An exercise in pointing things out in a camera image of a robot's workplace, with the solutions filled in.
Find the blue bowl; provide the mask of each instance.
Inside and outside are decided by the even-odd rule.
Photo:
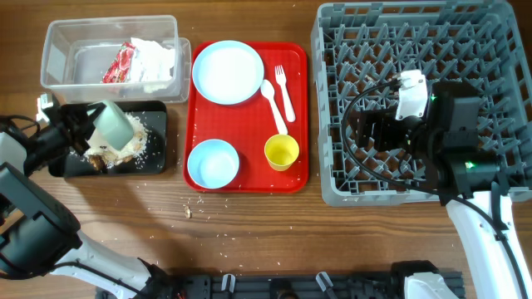
[[[223,140],[206,140],[196,145],[187,161],[192,180],[206,189],[218,189],[231,183],[239,166],[239,154]]]

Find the yellow cup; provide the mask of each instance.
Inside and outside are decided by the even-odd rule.
[[[264,154],[269,165],[277,170],[284,171],[296,161],[299,156],[298,142],[289,135],[273,135],[266,141]]]

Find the gray basket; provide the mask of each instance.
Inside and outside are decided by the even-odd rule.
[[[511,5],[505,1],[326,3],[311,34],[318,92],[318,151],[323,200],[332,206],[435,201],[434,195],[398,189],[359,169],[340,137],[344,107],[359,92],[393,75],[420,69],[429,85],[468,81],[483,92],[478,129],[482,149],[503,157],[505,172],[532,185],[532,79]],[[388,108],[388,90],[355,109]],[[401,149],[376,152],[370,143],[355,155],[376,172],[411,182],[424,179],[421,161],[399,165]],[[512,188],[514,201],[529,188]]]

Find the wooden table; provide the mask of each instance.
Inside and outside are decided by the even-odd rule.
[[[57,19],[171,14],[192,47],[210,40],[296,42],[310,55],[319,1],[21,0],[0,4],[0,113],[36,113],[42,46]],[[521,36],[532,51],[530,4],[514,2]],[[427,259],[463,271],[475,297],[461,241],[438,203],[330,208],[318,177],[318,108],[310,90],[310,180],[297,194],[198,194],[182,178],[187,105],[169,104],[167,170],[106,179],[32,178],[61,200],[90,237],[173,273],[315,274],[387,270],[392,262]],[[204,200],[197,203],[199,196]],[[183,203],[194,212],[186,219]],[[532,202],[516,203],[515,223],[532,260]],[[1,298],[93,298],[94,287],[68,277],[0,281]]]

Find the white fork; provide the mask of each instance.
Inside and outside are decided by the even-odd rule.
[[[290,101],[290,96],[288,96],[288,91],[286,89],[286,75],[284,75],[283,66],[275,67],[275,80],[277,84],[281,86],[281,91],[283,92],[284,114],[286,115],[286,120],[294,122],[296,120],[296,114],[293,112],[292,101]]]

